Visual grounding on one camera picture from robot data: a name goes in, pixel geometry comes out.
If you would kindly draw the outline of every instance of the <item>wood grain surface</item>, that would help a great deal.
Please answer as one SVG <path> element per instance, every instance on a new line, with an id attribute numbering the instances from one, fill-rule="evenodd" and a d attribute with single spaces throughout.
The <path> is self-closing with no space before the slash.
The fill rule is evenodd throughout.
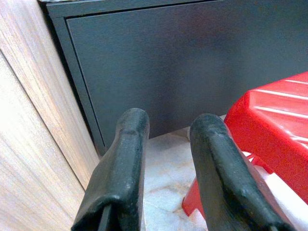
<path id="1" fill-rule="evenodd" d="M 0 230 L 69 230 L 84 190 L 1 52 L 0 108 Z"/>
<path id="2" fill-rule="evenodd" d="M 99 159 L 36 0 L 0 1 L 0 49 L 86 188 Z"/>

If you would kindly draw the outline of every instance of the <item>black rubber grip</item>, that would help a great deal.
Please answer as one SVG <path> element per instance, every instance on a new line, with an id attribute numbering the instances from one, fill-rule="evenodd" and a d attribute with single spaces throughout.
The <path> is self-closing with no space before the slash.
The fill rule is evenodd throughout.
<path id="1" fill-rule="evenodd" d="M 295 230 L 218 116 L 195 119 L 190 139 L 209 231 Z"/>
<path id="2" fill-rule="evenodd" d="M 100 230 L 140 230 L 148 138 L 147 113 L 139 108 L 126 111 L 118 120 L 111 147 L 93 171 L 73 231 L 97 231 L 99 226 Z"/>

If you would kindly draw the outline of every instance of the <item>floor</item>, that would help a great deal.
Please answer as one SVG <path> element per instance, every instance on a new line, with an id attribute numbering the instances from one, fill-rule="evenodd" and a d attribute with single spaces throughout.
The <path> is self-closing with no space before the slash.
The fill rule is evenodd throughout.
<path id="1" fill-rule="evenodd" d="M 143 196 L 143 231 L 207 231 L 198 210 L 190 217 L 182 200 L 195 177 L 188 128 L 150 139 L 147 146 Z M 308 230 L 308 205 L 276 174 L 258 171 L 297 231 Z"/>

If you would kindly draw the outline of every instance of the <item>red stool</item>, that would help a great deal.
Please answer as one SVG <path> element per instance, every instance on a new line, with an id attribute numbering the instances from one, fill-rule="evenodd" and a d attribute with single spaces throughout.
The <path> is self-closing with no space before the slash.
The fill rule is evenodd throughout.
<path id="1" fill-rule="evenodd" d="M 308 72 L 248 91 L 224 122 L 254 165 L 275 172 L 308 204 Z M 196 179 L 182 208 L 204 216 Z"/>

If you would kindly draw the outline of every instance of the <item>black cabinet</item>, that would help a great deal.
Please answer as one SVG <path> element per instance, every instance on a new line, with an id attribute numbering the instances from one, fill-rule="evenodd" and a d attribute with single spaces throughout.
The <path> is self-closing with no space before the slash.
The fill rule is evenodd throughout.
<path id="1" fill-rule="evenodd" d="M 308 1 L 73 1 L 47 8 L 103 154 L 117 119 L 150 137 L 225 114 L 248 89 L 308 69 Z"/>

